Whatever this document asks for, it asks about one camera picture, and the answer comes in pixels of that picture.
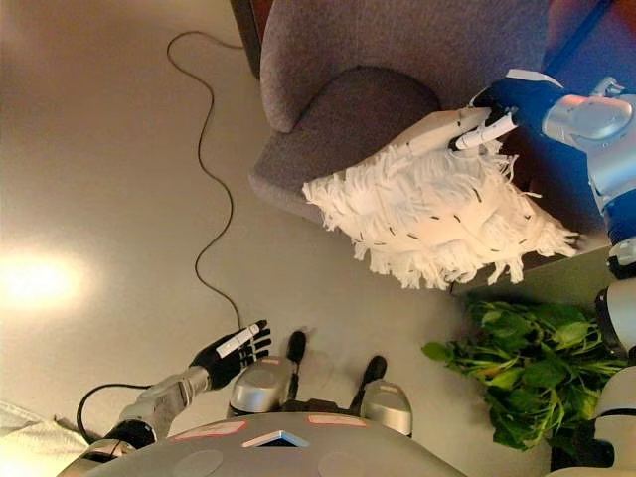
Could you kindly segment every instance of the beige floor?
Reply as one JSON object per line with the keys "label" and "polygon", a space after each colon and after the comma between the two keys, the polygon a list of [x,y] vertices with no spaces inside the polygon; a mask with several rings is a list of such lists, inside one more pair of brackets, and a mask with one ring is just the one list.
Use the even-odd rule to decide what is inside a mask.
{"label": "beige floor", "polygon": [[[156,382],[235,327],[192,268],[227,209],[196,162],[208,98],[164,50],[184,30],[239,34],[222,0],[5,0],[2,20],[3,264],[65,268],[73,286],[57,301],[3,298],[2,399],[73,418],[91,387]],[[309,333],[300,397],[346,404],[382,353],[410,396],[418,442],[469,476],[546,473],[546,448],[493,444],[477,388],[420,353],[461,332],[458,303],[371,275],[345,238],[251,192],[268,127],[243,52],[188,38],[175,55],[215,86],[205,161],[237,201],[203,272],[245,321],[269,320],[275,350],[292,330]],[[222,418],[229,391],[201,398],[174,429]],[[108,430],[134,396],[96,396],[88,427]]]}

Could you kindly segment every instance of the pillow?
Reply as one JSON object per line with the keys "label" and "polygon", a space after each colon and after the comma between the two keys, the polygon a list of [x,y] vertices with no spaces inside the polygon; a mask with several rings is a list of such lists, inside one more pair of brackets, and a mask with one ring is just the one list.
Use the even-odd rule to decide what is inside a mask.
{"label": "pillow", "polygon": [[488,108],[428,115],[361,163],[306,183],[327,230],[347,234],[355,258],[392,274],[402,288],[445,289],[494,263],[493,284],[508,269],[523,279],[522,255],[572,256],[576,234],[512,184],[516,157],[493,140],[452,151],[448,143],[488,117]]}

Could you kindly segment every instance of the white label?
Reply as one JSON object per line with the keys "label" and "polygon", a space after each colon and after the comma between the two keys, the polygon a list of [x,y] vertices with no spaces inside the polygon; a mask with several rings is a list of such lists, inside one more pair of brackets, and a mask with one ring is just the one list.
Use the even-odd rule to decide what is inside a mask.
{"label": "white label", "polygon": [[173,440],[196,439],[198,437],[219,437],[239,432],[247,425],[244,420],[233,420],[231,422],[219,422],[218,424],[208,424],[187,430],[179,435],[175,435]]}
{"label": "white label", "polygon": [[380,389],[382,391],[388,391],[389,393],[398,393],[398,388],[394,388],[393,386],[380,385]]}
{"label": "white label", "polygon": [[367,427],[365,422],[357,417],[334,414],[312,414],[308,417],[309,422],[316,425],[346,425],[352,427]]}

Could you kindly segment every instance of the fringe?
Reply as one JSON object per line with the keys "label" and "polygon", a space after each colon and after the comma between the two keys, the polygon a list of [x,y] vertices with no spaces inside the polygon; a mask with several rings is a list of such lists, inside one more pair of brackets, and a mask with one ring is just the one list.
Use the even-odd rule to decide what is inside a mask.
{"label": "fringe", "polygon": [[[427,288],[446,289],[453,281],[472,280],[490,263],[495,270],[488,284],[505,271],[517,283],[523,280],[524,253],[572,256],[575,234],[512,185],[516,156],[500,155],[500,148],[491,141],[472,153],[439,150],[418,157],[390,145],[302,190],[322,210],[328,231],[339,228],[352,238],[354,258],[363,260],[368,251],[370,270],[392,274],[402,288],[419,288],[423,280]],[[447,220],[460,222],[471,207],[494,212],[478,228],[464,228],[443,243],[427,242],[426,232],[444,232]]]}

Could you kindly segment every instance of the wire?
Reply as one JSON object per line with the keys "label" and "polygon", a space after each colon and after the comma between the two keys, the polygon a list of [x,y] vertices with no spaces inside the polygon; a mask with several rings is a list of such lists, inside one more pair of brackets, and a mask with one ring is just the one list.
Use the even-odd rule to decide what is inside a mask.
{"label": "wire", "polygon": [[585,40],[598,22],[609,11],[614,0],[599,0],[594,8],[585,17],[576,31],[567,39],[561,49],[544,68],[544,73],[550,77],[555,77],[565,66],[567,60],[571,58],[580,44]]}
{"label": "wire", "polygon": [[217,286],[213,285],[208,280],[206,280],[203,277],[203,275],[201,274],[201,270],[200,270],[201,258],[203,257],[203,255],[210,248],[212,248],[212,246],[215,243],[217,243],[217,241],[219,241],[221,239],[221,237],[224,236],[226,234],[226,232],[228,231],[228,228],[230,227],[230,224],[232,223],[232,220],[233,220],[234,215],[235,215],[235,200],[234,200],[234,196],[233,196],[232,192],[230,191],[230,188],[228,187],[226,182],[223,179],[221,179],[219,176],[214,174],[210,169],[208,169],[206,164],[203,162],[203,156],[202,156],[203,140],[204,140],[204,138],[206,136],[206,132],[208,130],[208,125],[210,124],[210,121],[212,119],[212,115],[213,115],[214,109],[215,109],[215,92],[214,92],[214,89],[204,79],[198,77],[197,75],[195,75],[195,74],[185,70],[183,67],[181,67],[176,62],[174,57],[172,56],[172,46],[177,41],[179,41],[180,39],[182,39],[184,37],[187,37],[187,36],[193,36],[193,35],[202,36],[202,37],[206,38],[207,40],[212,41],[215,45],[218,45],[220,47],[227,48],[227,49],[230,49],[230,50],[242,50],[242,47],[241,46],[237,46],[237,45],[232,45],[230,43],[226,43],[223,40],[220,40],[220,39],[218,39],[217,37],[215,37],[213,35],[210,35],[210,34],[205,33],[205,32],[200,32],[198,30],[192,30],[192,31],[189,31],[189,32],[180,33],[179,35],[174,37],[172,40],[170,40],[170,42],[168,43],[168,46],[166,47],[166,57],[168,58],[168,61],[172,64],[172,66],[175,67],[177,70],[179,70],[184,75],[192,78],[193,80],[198,82],[200,85],[202,85],[206,89],[208,94],[210,95],[210,107],[208,108],[208,114],[206,115],[206,119],[205,119],[205,121],[203,123],[203,126],[201,128],[201,134],[199,134],[199,142],[197,144],[197,159],[199,161],[199,166],[201,167],[203,172],[205,172],[211,179],[213,179],[215,182],[217,182],[223,188],[223,190],[225,191],[226,195],[228,196],[228,202],[229,202],[229,206],[230,207],[229,207],[228,217],[227,217],[226,222],[225,222],[223,228],[221,229],[221,231],[218,234],[216,234],[212,238],[212,240],[210,240],[208,242],[208,244],[197,255],[197,258],[195,259],[195,273],[196,273],[197,278],[199,279],[199,281],[201,281],[201,283],[203,283],[205,286],[210,288],[215,293],[218,293],[219,295],[223,296],[231,304],[232,308],[235,311],[235,314],[237,315],[237,325],[238,325],[238,329],[240,330],[241,328],[243,328],[243,325],[242,325],[242,322],[241,322],[241,319],[240,319],[240,313],[239,313],[239,308],[237,307],[237,304],[235,303],[235,301],[229,295],[227,295],[225,292],[223,292],[220,288],[218,288]]}
{"label": "wire", "polygon": [[[210,84],[208,84],[204,79],[198,77],[197,75],[195,75],[193,73],[190,73],[187,70],[185,70],[183,67],[181,67],[175,61],[174,57],[172,56],[172,46],[177,41],[179,41],[180,39],[182,39],[184,37],[187,37],[187,36],[191,36],[191,35],[202,36],[202,37],[212,41],[214,44],[216,44],[218,46],[221,46],[223,48],[228,48],[228,49],[231,49],[231,50],[242,50],[242,47],[241,46],[237,46],[237,45],[231,45],[229,43],[224,42],[223,40],[218,39],[217,37],[215,37],[213,35],[210,35],[210,34],[205,33],[205,32],[200,32],[198,30],[192,30],[192,31],[180,33],[179,35],[174,37],[172,40],[170,40],[170,42],[168,43],[168,46],[166,47],[166,57],[168,58],[168,61],[171,63],[171,65],[173,67],[175,67],[177,70],[179,70],[181,73],[183,73],[184,75],[192,78],[193,80],[195,80],[196,82],[201,84],[208,91],[208,94],[210,95],[210,107],[208,108],[208,114],[206,114],[206,119],[205,119],[205,121],[203,123],[203,126],[201,128],[201,133],[199,134],[199,141],[197,143],[197,159],[199,161],[199,166],[201,167],[201,169],[211,179],[216,181],[223,188],[223,190],[226,192],[226,194],[228,196],[230,210],[229,210],[229,213],[228,213],[228,218],[226,219],[226,222],[225,222],[223,228],[221,229],[221,231],[218,234],[216,234],[212,238],[212,240],[210,240],[208,242],[208,244],[197,255],[197,258],[195,259],[195,273],[196,273],[197,278],[199,279],[199,281],[201,281],[201,283],[203,283],[205,286],[207,286],[208,288],[210,288],[211,290],[213,290],[214,292],[220,294],[226,300],[228,300],[228,302],[231,304],[231,306],[233,307],[233,309],[234,309],[234,311],[235,311],[235,313],[237,315],[237,324],[238,324],[238,329],[240,330],[242,328],[242,323],[241,323],[241,320],[240,320],[239,309],[238,309],[237,305],[235,304],[235,302],[226,293],[222,292],[222,290],[220,290],[218,287],[214,286],[209,281],[207,281],[202,276],[201,271],[199,269],[199,264],[201,262],[202,256],[217,241],[219,241],[219,239],[228,231],[228,228],[230,227],[230,224],[232,223],[232,219],[234,218],[234,214],[235,214],[235,201],[234,201],[234,197],[232,195],[232,192],[230,191],[230,188],[225,183],[225,181],[223,181],[219,176],[217,176],[210,169],[208,169],[206,164],[203,162],[203,156],[202,156],[202,152],[201,152],[202,151],[202,147],[203,147],[203,140],[204,140],[204,138],[206,136],[206,132],[208,130],[208,125],[210,124],[210,121],[212,119],[212,115],[213,115],[214,109],[215,109],[215,92],[214,92],[214,90],[213,90],[213,88],[212,88],[212,86]],[[104,390],[104,389],[107,389],[107,388],[126,388],[126,389],[131,389],[131,390],[147,390],[147,389],[150,388],[150,385],[130,385],[130,384],[127,384],[127,383],[108,383],[108,384],[105,384],[105,385],[97,386],[96,388],[93,388],[88,393],[86,393],[81,398],[81,401],[79,402],[78,411],[77,411],[77,414],[76,414],[76,421],[77,421],[77,426],[78,426],[79,433],[81,434],[81,436],[83,437],[83,439],[86,441],[86,443],[88,445],[93,444],[95,442],[95,439],[93,439],[92,437],[90,437],[88,435],[88,433],[86,432],[86,429],[83,426],[83,408],[84,408],[88,398],[90,398],[92,395],[94,395],[98,391],[101,391],[101,390]]]}
{"label": "wire", "polygon": [[93,444],[96,441],[96,439],[93,439],[92,437],[90,437],[83,426],[83,407],[85,406],[88,398],[90,398],[92,395],[94,395],[98,391],[104,390],[106,388],[127,388],[130,390],[147,390],[148,388],[150,388],[150,386],[149,385],[129,385],[127,383],[108,383],[106,385],[97,386],[96,388],[93,388],[88,393],[83,395],[78,405],[78,412],[76,414],[76,422],[77,422],[78,430],[79,430],[79,433],[81,434],[81,437],[83,437],[83,440],[85,440],[88,445]]}

